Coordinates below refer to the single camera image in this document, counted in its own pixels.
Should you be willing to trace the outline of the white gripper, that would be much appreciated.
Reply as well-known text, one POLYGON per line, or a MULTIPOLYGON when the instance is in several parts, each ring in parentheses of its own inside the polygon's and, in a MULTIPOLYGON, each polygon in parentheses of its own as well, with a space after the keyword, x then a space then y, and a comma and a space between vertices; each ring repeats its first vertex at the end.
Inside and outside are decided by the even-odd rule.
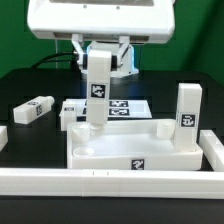
POLYGON ((77 64, 87 69, 84 39, 118 40, 111 69, 127 65, 132 43, 164 44, 175 30, 173 0, 29 0, 27 23, 40 39, 70 40, 77 64))

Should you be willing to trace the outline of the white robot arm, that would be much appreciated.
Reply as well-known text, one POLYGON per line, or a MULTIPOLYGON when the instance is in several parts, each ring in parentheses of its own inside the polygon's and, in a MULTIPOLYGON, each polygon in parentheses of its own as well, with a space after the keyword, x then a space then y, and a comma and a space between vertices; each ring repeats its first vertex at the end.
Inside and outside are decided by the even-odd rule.
POLYGON ((27 23, 39 39, 69 40, 87 71, 89 49, 112 53, 112 75, 136 74, 135 44, 165 44, 175 30, 176 0, 29 0, 27 23))

